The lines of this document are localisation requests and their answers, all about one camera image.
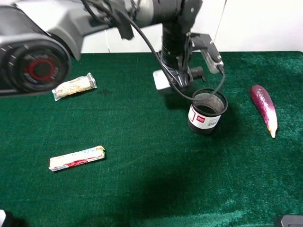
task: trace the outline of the black cylinder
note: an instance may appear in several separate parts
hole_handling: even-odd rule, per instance
[[[163,24],[162,61],[168,67],[179,69],[178,56],[184,55],[186,35],[182,34],[182,28],[177,23]]]
[[[191,131],[198,135],[208,135],[217,126],[221,115],[227,110],[228,101],[221,93],[211,95],[212,88],[204,88],[196,91],[193,98],[203,101],[193,101],[187,118],[187,125]]]
[[[153,23],[175,21],[182,10],[182,0],[153,0]]]

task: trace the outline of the wrapped snack bar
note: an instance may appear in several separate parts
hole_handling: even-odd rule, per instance
[[[105,157],[104,151],[105,150],[102,146],[97,146],[75,153],[53,157],[49,161],[49,169],[54,172],[61,169],[78,166],[87,162],[103,159]]]
[[[55,101],[70,96],[74,93],[87,91],[97,88],[96,81],[91,73],[86,76],[78,77],[76,79],[64,82],[53,90],[53,97]]]

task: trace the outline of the red ring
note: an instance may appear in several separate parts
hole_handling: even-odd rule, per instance
[[[35,74],[34,74],[34,67],[39,64],[39,63],[42,63],[42,62],[46,62],[48,63],[50,66],[51,66],[51,71],[49,74],[47,74],[45,77],[37,77]],[[32,62],[30,65],[29,65],[29,75],[37,80],[47,80],[49,79],[53,73],[55,72],[55,68],[53,66],[53,64],[49,61],[49,60],[46,60],[46,59],[38,59],[34,62]]]

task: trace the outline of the black cable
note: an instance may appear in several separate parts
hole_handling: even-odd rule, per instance
[[[94,6],[96,8],[98,8],[99,10],[104,10],[106,13],[107,11],[109,11],[107,8],[105,8],[103,5],[101,4],[98,4],[96,3],[95,1],[93,0],[85,0],[85,1],[88,1],[92,4],[94,4]],[[128,16],[128,15],[125,15],[123,12],[121,12],[121,15],[123,15],[123,17],[134,27],[134,29],[136,29],[136,31],[139,33],[139,35],[143,38],[143,40],[146,42],[146,44],[148,45],[148,47],[150,48],[151,52],[153,53],[153,55],[155,56],[157,62],[159,63],[164,75],[166,76],[167,80],[170,81],[170,78],[169,78],[169,74],[168,74],[168,70],[166,70],[166,68],[163,66],[160,58],[158,57],[158,54],[156,53],[155,49],[153,48],[151,42],[148,40],[148,38],[145,36],[145,34],[141,31],[141,29],[137,26],[137,24]],[[222,87],[224,81],[225,81],[225,72],[224,72],[224,68],[222,65],[219,65],[218,66],[218,69],[219,71],[222,73],[222,79],[221,79],[221,82],[219,83],[219,85],[217,86],[217,88],[211,93],[209,94],[206,98],[203,98],[203,99],[196,99],[196,98],[191,98],[191,97],[188,97],[186,95],[184,95],[177,87],[176,85],[171,82],[170,84],[172,85],[172,87],[175,89],[175,91],[177,93],[179,93],[182,97],[190,100],[190,101],[198,101],[198,102],[201,102],[201,101],[205,101],[207,99],[209,99],[210,97],[212,97],[213,95],[215,95],[219,90],[220,88]]]
[[[91,10],[88,2],[86,0],[81,0],[82,4],[84,5],[85,9],[87,10],[87,12],[95,19],[97,20],[99,23],[101,24],[105,24],[105,25],[110,25],[110,23],[100,19],[99,17],[97,17],[97,15]]]

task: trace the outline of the white label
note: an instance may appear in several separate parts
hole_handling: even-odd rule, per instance
[[[67,165],[72,162],[80,160],[89,160],[90,158],[104,158],[104,148],[102,146],[97,146],[94,148],[89,148],[86,150],[78,151],[75,153],[62,155],[58,157],[53,157],[50,159],[50,169],[58,168]]]
[[[190,122],[200,129],[213,128],[218,123],[220,117],[221,115],[216,117],[205,117],[204,115],[199,114],[192,105],[190,106],[188,112]]]

